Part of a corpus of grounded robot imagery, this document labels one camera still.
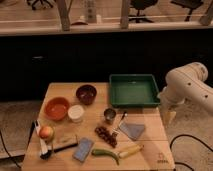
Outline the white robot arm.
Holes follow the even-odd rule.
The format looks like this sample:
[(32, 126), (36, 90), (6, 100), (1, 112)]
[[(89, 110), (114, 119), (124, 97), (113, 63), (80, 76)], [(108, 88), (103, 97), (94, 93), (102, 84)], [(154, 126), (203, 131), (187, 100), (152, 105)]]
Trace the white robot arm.
[(166, 86), (158, 94), (162, 122), (167, 127), (176, 116), (175, 107), (186, 99), (197, 103), (213, 115), (213, 88), (205, 84), (206, 66), (192, 62), (170, 70), (165, 77)]

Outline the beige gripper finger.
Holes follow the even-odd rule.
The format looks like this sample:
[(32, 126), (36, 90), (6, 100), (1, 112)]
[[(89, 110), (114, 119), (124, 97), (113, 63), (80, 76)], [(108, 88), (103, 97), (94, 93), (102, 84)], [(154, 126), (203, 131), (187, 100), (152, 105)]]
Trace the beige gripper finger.
[(175, 118), (176, 112), (175, 111), (167, 111), (163, 116), (163, 123), (165, 126), (168, 126), (172, 120)]

